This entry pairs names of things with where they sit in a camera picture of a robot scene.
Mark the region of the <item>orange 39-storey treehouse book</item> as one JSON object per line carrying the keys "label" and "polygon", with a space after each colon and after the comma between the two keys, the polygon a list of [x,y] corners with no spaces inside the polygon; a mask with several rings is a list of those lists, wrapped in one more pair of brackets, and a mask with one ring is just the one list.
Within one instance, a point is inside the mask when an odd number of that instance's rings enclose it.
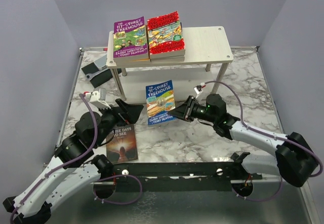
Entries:
{"label": "orange 39-storey treehouse book", "polygon": [[116,64],[151,62],[151,60],[149,58],[147,58],[147,59],[130,60],[129,57],[126,57],[126,58],[114,58],[113,61]]}

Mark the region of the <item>purple treehouse book front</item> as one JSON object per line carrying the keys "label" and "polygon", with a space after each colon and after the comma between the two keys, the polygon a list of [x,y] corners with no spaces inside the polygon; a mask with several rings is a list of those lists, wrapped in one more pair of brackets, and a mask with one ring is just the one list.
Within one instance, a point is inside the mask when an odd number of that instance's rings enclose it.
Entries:
{"label": "purple treehouse book front", "polygon": [[173,56],[173,57],[166,57],[166,58],[154,58],[150,61],[152,63],[160,63],[160,62],[183,62],[185,60],[185,56]]}

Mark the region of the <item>roald dahl charlie book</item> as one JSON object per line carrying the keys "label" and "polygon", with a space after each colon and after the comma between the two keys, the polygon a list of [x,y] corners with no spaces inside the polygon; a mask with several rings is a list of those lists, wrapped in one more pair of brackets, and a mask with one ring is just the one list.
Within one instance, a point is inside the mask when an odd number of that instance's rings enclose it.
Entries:
{"label": "roald dahl charlie book", "polygon": [[172,59],[172,58],[182,58],[182,57],[185,57],[185,55],[184,54],[169,54],[169,53],[160,53],[160,54],[150,55],[151,60]]}

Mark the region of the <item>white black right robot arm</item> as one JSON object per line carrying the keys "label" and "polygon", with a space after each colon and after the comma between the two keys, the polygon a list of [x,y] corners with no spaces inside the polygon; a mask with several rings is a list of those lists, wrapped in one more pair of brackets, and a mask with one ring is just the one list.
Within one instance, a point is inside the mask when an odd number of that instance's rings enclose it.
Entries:
{"label": "white black right robot arm", "polygon": [[250,144],[269,153],[270,160],[274,161],[274,174],[295,187],[302,187],[319,166],[313,150],[302,135],[296,132],[290,135],[275,134],[248,126],[242,119],[227,112],[226,103],[218,94],[208,95],[205,106],[189,96],[183,104],[168,113],[187,122],[195,119],[210,122],[219,136]]}

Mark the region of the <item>red treehouse book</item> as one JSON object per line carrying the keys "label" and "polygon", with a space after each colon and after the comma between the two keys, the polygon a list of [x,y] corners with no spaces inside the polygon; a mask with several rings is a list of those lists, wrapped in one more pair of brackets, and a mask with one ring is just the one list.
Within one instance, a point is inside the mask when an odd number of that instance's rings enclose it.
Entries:
{"label": "red treehouse book", "polygon": [[147,20],[149,56],[169,53],[185,54],[182,23],[177,11]]}

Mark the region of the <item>dark three days book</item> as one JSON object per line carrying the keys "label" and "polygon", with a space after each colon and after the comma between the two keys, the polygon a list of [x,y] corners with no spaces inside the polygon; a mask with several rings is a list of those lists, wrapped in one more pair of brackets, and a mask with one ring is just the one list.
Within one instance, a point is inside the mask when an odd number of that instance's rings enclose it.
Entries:
{"label": "dark three days book", "polygon": [[133,124],[116,127],[106,137],[107,158],[112,164],[138,160],[135,127]]}

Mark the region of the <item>blue 91-storey treehouse book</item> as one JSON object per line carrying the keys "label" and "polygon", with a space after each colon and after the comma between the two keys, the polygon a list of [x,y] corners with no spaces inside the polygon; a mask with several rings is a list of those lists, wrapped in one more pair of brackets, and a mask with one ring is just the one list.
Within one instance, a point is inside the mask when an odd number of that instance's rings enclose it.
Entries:
{"label": "blue 91-storey treehouse book", "polygon": [[148,126],[166,123],[176,119],[169,114],[169,111],[175,109],[172,80],[146,86],[146,107]]}

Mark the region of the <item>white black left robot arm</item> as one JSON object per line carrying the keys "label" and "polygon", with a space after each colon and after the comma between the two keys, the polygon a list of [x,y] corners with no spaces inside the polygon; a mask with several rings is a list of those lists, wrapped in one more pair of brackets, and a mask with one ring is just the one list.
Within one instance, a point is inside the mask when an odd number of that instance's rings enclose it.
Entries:
{"label": "white black left robot arm", "polygon": [[117,126],[138,121],[142,105],[117,99],[116,106],[105,100],[81,97],[86,107],[94,105],[75,124],[75,130],[55,150],[44,171],[20,195],[8,197],[3,205],[11,213],[10,223],[46,223],[52,210],[80,188],[114,176],[114,166],[105,155],[95,155],[104,139]]}

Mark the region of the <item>purple treehouse book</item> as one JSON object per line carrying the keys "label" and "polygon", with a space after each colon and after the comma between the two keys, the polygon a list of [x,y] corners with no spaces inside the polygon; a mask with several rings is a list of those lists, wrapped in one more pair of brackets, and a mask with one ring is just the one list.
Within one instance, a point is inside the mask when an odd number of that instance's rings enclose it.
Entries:
{"label": "purple treehouse book", "polygon": [[126,57],[130,60],[149,58],[144,16],[114,23],[113,59]]}
{"label": "purple treehouse book", "polygon": [[150,61],[152,63],[160,63],[160,62],[183,62],[185,60],[185,56],[173,56],[173,57],[166,57],[166,58],[154,58]]}

